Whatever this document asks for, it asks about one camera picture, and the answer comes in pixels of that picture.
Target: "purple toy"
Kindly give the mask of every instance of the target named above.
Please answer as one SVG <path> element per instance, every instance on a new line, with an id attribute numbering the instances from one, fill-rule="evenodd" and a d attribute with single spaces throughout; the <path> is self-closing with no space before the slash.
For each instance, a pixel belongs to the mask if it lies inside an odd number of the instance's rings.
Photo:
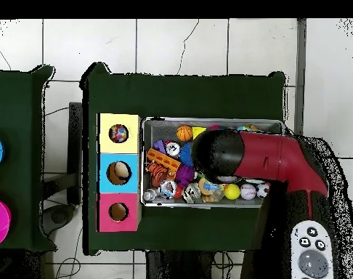
<path id="1" fill-rule="evenodd" d="M 195 178 L 195 170 L 192 167 L 180 165 L 176 172 L 175 182 L 181 188 L 186 187 Z"/>
<path id="2" fill-rule="evenodd" d="M 155 143 L 153 143 L 153 148 L 160 153 L 166 154 L 165 146 L 163 145 L 162 140 L 158 140 Z"/>

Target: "dark green table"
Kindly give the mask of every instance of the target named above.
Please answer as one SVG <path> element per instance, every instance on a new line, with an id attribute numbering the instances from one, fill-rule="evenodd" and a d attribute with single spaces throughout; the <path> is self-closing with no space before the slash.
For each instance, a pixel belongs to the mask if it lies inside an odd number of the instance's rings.
<path id="1" fill-rule="evenodd" d="M 42 98 L 53 73 L 40 66 L 30 73 L 0 71 L 0 200 L 10 208 L 12 223 L 0 248 L 54 250 L 40 228 L 43 184 Z"/>
<path id="2" fill-rule="evenodd" d="M 281 72 L 268 77 L 124 75 L 109 74 L 103 63 L 93 63 L 80 83 L 84 91 L 86 128 L 83 142 L 84 200 L 89 200 L 89 204 L 83 207 L 84 251 L 249 249 L 258 209 L 143 207 L 138 231 L 96 232 L 97 113 L 129 113 L 142 118 L 169 116 L 282 121 L 284 83 L 285 76 Z"/>

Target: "baseball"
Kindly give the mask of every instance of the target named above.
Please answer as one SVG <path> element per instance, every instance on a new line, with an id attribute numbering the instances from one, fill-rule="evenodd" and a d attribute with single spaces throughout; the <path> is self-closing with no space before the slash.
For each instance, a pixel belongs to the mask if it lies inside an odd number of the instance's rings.
<path id="1" fill-rule="evenodd" d="M 256 196 L 255 187 L 252 184 L 244 184 L 240 188 L 241 197 L 245 200 L 254 199 Z"/>
<path id="2" fill-rule="evenodd" d="M 264 199 L 269 192 L 269 183 L 259 184 L 256 187 L 256 195 L 260 197 L 260 199 Z"/>

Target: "yellow box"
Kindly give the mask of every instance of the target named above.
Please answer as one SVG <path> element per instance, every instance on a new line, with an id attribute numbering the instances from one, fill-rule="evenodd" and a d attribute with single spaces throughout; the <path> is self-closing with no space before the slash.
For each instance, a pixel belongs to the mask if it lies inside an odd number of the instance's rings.
<path id="1" fill-rule="evenodd" d="M 110 138 L 110 128 L 116 124 L 124 125 L 129 133 L 125 142 L 115 143 Z M 139 125 L 138 115 L 100 113 L 100 124 L 98 132 L 100 134 L 101 153 L 139 153 Z"/>

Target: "blue toy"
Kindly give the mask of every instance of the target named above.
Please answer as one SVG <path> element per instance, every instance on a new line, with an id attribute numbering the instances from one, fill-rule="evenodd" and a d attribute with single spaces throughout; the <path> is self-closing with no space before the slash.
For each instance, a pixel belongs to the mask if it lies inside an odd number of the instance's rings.
<path id="1" fill-rule="evenodd" d="M 193 167 L 192 156 L 191 156 L 192 143 L 187 142 L 182 146 L 179 152 L 179 158 L 183 165 Z"/>

